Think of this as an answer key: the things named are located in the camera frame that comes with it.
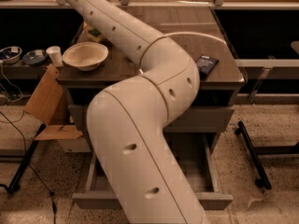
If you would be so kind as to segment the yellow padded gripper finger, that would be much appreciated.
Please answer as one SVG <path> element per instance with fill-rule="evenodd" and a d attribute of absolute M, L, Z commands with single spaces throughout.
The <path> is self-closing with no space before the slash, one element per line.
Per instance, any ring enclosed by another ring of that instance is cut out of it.
<path fill-rule="evenodd" d="M 93 42 L 102 43 L 105 40 L 105 37 L 100 34 L 98 37 L 94 37 L 88 33 L 89 30 L 95 29 L 91 25 L 89 25 L 86 21 L 83 22 L 83 30 L 84 33 L 89 37 Z"/>

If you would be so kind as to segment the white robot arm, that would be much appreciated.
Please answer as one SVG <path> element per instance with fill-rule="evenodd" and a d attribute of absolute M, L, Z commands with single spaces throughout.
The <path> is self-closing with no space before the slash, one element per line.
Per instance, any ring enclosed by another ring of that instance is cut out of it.
<path fill-rule="evenodd" d="M 199 90 L 193 58 L 107 0 L 66 1 L 141 71 L 95 95 L 86 118 L 94 153 L 130 224 L 210 224 L 163 134 Z"/>

